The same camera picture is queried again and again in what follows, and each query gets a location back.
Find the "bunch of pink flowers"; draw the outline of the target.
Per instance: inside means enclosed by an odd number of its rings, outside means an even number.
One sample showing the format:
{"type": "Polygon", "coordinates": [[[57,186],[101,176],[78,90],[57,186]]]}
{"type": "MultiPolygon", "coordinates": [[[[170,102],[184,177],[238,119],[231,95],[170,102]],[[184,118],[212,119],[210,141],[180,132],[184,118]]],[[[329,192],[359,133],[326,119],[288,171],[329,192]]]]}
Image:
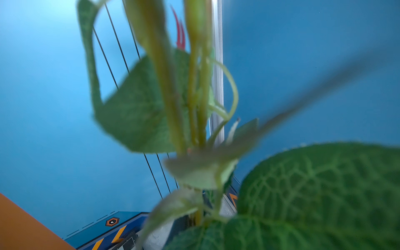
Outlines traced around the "bunch of pink flowers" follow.
{"type": "Polygon", "coordinates": [[[161,226],[189,219],[167,250],[397,250],[400,247],[400,149],[362,142],[299,146],[268,157],[245,177],[236,214],[220,214],[238,161],[275,127],[385,61],[379,48],[361,53],[283,107],[262,125],[233,124],[215,144],[212,113],[228,123],[239,94],[214,56],[211,1],[185,1],[190,51],[173,47],[162,1],[125,1],[125,14],[145,55],[121,87],[101,98],[93,47],[105,1],[78,1],[94,118],[135,153],[171,153],[164,161],[179,188],[144,223],[136,248],[161,226]]]}

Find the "black white chessboard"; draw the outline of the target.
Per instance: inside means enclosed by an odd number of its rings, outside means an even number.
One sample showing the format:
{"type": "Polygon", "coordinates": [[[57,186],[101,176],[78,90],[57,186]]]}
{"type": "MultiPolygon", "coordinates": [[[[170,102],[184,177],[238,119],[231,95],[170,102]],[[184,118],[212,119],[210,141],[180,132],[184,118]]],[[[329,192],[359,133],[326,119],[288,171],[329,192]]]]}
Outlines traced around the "black white chessboard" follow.
{"type": "Polygon", "coordinates": [[[138,237],[135,231],[131,231],[122,242],[118,243],[110,250],[136,250],[136,241],[138,237]]]}

